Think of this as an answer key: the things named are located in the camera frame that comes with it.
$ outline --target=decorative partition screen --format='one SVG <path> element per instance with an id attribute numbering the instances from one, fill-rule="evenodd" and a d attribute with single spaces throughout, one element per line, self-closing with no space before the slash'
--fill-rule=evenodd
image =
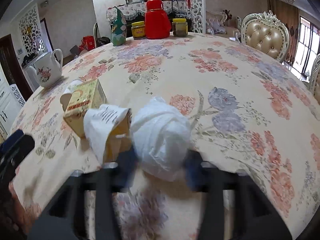
<path id="1" fill-rule="evenodd" d="M 205 0 L 191 0 L 188 13 L 192 19 L 192 28 L 196 33 L 205 33 Z"/>
<path id="2" fill-rule="evenodd" d="M 44 42 L 40 33 L 40 19 L 38 5 L 35 4 L 20 20 L 19 28 L 21 38 L 26 49 L 26 53 L 37 54 L 38 51 L 45 50 Z"/>

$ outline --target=green gnome figurine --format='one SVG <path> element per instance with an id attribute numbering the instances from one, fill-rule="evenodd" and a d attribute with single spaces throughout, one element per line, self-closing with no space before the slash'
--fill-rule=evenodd
<path id="1" fill-rule="evenodd" d="M 123 16 L 123 13 L 117 9 L 117 19 L 112 26 L 111 41 L 113 46 L 120 46 L 125 43 L 127 38 L 127 22 Z"/>

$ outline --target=tufted chair back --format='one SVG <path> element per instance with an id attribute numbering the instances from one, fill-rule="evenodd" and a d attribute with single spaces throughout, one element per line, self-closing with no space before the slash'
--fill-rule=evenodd
<path id="1" fill-rule="evenodd" d="M 316 57 L 312 69 L 311 69 L 311 75 L 310 75 L 310 86 L 309 90 L 315 97 L 315 99 L 320 104 L 320 54 Z"/>
<path id="2" fill-rule="evenodd" d="M 290 35 L 272 11 L 253 13 L 242 21 L 241 42 L 283 62 L 290 46 Z"/>

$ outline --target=red thermos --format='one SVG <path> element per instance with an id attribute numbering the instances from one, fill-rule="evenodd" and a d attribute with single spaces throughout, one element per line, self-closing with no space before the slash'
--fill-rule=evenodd
<path id="1" fill-rule="evenodd" d="M 148 39 L 164 39 L 170 36 L 171 23 L 161 0 L 147 1 L 145 32 Z"/>

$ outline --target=red bag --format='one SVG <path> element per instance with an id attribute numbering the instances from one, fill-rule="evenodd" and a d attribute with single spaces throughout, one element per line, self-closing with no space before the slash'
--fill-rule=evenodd
<path id="1" fill-rule="evenodd" d="M 85 49 L 87 51 L 92 50 L 92 49 L 95 48 L 93 36 L 85 36 L 85 37 L 83 37 L 82 44 L 84 45 L 84 47 L 85 47 Z"/>

